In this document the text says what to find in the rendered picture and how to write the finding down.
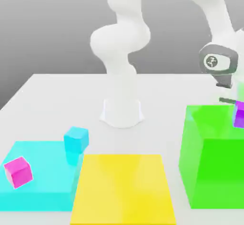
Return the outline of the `small magenta cube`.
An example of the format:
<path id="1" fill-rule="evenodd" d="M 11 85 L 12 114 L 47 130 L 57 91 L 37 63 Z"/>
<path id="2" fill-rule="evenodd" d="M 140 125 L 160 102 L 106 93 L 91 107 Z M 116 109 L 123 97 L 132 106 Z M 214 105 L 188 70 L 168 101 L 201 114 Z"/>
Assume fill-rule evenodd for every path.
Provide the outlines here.
<path id="1" fill-rule="evenodd" d="M 30 164 L 24 157 L 18 157 L 3 164 L 7 180 L 17 189 L 33 180 Z"/>

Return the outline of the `small cyan cube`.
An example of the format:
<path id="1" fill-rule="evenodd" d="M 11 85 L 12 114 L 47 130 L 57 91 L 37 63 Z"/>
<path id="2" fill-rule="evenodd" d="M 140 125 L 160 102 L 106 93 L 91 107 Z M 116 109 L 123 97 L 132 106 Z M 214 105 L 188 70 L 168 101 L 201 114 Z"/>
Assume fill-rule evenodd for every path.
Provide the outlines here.
<path id="1" fill-rule="evenodd" d="M 67 152 L 83 153 L 89 145 L 89 131 L 81 127 L 71 127 L 64 135 L 64 146 Z"/>

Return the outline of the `large green box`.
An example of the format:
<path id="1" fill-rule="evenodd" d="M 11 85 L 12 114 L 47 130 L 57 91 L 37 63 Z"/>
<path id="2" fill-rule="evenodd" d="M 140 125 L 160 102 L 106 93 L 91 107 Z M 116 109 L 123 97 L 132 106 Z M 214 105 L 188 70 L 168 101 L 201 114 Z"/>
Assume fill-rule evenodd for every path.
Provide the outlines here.
<path id="1" fill-rule="evenodd" d="M 188 105 L 179 171 L 192 209 L 244 209 L 244 128 L 234 106 Z"/>

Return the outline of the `large yellow box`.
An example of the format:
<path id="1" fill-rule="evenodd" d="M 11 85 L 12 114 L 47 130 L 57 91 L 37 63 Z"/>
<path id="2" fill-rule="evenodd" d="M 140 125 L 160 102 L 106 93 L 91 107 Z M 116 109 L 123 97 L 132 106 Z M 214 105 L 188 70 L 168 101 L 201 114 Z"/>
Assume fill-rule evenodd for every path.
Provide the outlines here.
<path id="1" fill-rule="evenodd" d="M 70 225 L 176 225 L 162 156 L 85 155 Z"/>

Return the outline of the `large cyan box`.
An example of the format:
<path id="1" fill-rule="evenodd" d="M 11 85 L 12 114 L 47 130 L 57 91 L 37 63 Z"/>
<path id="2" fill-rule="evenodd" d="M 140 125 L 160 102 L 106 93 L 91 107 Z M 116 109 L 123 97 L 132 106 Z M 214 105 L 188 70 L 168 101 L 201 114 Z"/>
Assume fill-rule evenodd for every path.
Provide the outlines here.
<path id="1" fill-rule="evenodd" d="M 84 155 L 66 152 L 62 141 L 17 141 L 3 163 L 18 157 L 33 180 L 15 189 L 0 165 L 0 211 L 71 211 Z"/>

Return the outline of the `small purple cube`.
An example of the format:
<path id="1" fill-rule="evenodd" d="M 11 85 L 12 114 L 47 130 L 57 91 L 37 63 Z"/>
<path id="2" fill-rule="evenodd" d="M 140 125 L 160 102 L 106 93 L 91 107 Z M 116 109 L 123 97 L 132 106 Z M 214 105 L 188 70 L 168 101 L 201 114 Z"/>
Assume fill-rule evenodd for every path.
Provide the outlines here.
<path id="1" fill-rule="evenodd" d="M 233 126 L 244 128 L 244 102 L 236 101 L 234 104 Z"/>

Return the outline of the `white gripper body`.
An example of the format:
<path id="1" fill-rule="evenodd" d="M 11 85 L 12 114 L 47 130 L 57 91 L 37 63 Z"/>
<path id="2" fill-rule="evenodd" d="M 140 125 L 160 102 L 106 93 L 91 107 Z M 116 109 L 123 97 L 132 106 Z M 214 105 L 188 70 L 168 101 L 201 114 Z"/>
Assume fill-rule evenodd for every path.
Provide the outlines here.
<path id="1" fill-rule="evenodd" d="M 222 88 L 219 101 L 228 104 L 244 104 L 244 88 Z"/>

